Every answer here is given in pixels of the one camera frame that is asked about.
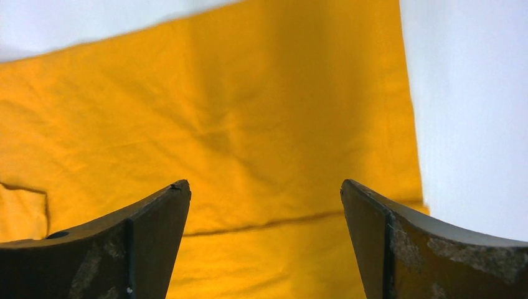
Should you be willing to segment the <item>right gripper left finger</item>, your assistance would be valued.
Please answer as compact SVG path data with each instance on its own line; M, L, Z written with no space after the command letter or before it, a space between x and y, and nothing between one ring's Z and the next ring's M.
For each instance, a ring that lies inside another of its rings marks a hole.
M165 298L191 203L176 181L41 240L1 244L2 298Z

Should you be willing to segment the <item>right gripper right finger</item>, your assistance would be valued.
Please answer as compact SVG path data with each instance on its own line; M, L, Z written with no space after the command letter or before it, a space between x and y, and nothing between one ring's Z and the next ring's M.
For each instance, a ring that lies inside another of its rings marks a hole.
M464 229L347 179L341 201L367 298L526 298L527 243Z

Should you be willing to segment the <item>yellow t-shirt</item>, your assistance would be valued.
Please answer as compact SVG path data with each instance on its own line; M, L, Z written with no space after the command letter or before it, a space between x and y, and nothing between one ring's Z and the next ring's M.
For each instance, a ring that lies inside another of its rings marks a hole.
M339 191L420 207L397 1L242 1L1 65L1 240L179 179L169 298L364 298Z

